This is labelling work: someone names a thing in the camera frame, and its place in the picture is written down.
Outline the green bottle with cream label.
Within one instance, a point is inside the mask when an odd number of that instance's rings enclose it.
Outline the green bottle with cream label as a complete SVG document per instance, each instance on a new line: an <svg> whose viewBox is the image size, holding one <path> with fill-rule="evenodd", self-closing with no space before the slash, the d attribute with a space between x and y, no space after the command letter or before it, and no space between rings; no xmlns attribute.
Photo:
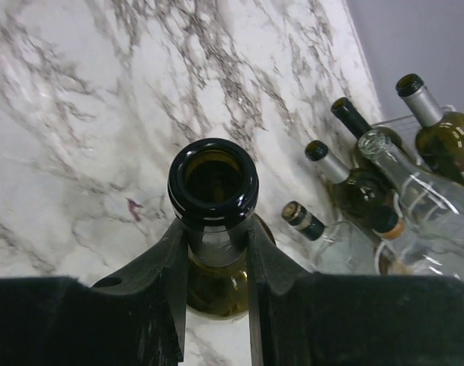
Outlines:
<svg viewBox="0 0 464 366"><path fill-rule="evenodd" d="M376 207L392 205L388 183L369 170L348 168L322 141L310 142L305 155L332 184L334 205L365 230L372 229L370 214Z"/></svg>

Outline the green bottle silver foil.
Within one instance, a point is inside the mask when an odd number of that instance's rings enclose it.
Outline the green bottle silver foil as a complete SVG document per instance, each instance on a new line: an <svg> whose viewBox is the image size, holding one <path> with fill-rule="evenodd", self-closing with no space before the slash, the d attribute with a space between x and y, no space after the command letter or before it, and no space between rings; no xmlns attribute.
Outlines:
<svg viewBox="0 0 464 366"><path fill-rule="evenodd" d="M236 143L206 138L184 147L168 173L168 196L188 244L187 305L215 319L248 310L248 231L256 214L259 177Z"/></svg>

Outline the clear corked liquor bottle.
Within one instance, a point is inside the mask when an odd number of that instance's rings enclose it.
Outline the clear corked liquor bottle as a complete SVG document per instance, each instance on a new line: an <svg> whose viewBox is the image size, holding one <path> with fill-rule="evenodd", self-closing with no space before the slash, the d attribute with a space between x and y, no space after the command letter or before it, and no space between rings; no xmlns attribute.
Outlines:
<svg viewBox="0 0 464 366"><path fill-rule="evenodd" d="M464 281L463 248L440 236L416 233L386 205L371 210L369 221L395 256L394 273L441 275Z"/></svg>

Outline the clear bottle black cap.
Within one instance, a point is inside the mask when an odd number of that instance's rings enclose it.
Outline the clear bottle black cap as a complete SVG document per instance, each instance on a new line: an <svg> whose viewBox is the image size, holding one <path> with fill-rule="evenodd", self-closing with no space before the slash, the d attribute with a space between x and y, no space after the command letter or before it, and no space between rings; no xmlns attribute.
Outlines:
<svg viewBox="0 0 464 366"><path fill-rule="evenodd" d="M297 201L282 209L282 218L309 241L312 267L334 275L374 275L375 243L354 223L326 226Z"/></svg>

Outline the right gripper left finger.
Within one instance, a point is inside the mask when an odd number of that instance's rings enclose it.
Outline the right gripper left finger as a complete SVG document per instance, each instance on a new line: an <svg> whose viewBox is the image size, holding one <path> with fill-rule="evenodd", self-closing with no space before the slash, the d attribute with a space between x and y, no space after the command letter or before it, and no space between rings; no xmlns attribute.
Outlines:
<svg viewBox="0 0 464 366"><path fill-rule="evenodd" d="M186 297L179 222L90 287L67 276L0 278L0 365L179 364Z"/></svg>

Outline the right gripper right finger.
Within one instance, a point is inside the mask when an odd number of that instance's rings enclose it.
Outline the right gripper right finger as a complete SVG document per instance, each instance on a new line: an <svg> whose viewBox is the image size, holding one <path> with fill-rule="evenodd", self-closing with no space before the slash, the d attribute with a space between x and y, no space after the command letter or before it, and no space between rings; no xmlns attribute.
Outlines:
<svg viewBox="0 0 464 366"><path fill-rule="evenodd" d="M248 231L254 365L464 365L464 283L311 273Z"/></svg>

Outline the tall clear glass bottle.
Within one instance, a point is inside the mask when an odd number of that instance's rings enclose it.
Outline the tall clear glass bottle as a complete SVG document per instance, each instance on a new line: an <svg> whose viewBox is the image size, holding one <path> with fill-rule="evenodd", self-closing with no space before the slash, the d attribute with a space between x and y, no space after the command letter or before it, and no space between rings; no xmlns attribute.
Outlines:
<svg viewBox="0 0 464 366"><path fill-rule="evenodd" d="M372 129L357 142L398 193L398 206L411 227L464 247L464 187L415 165L388 135Z"/></svg>

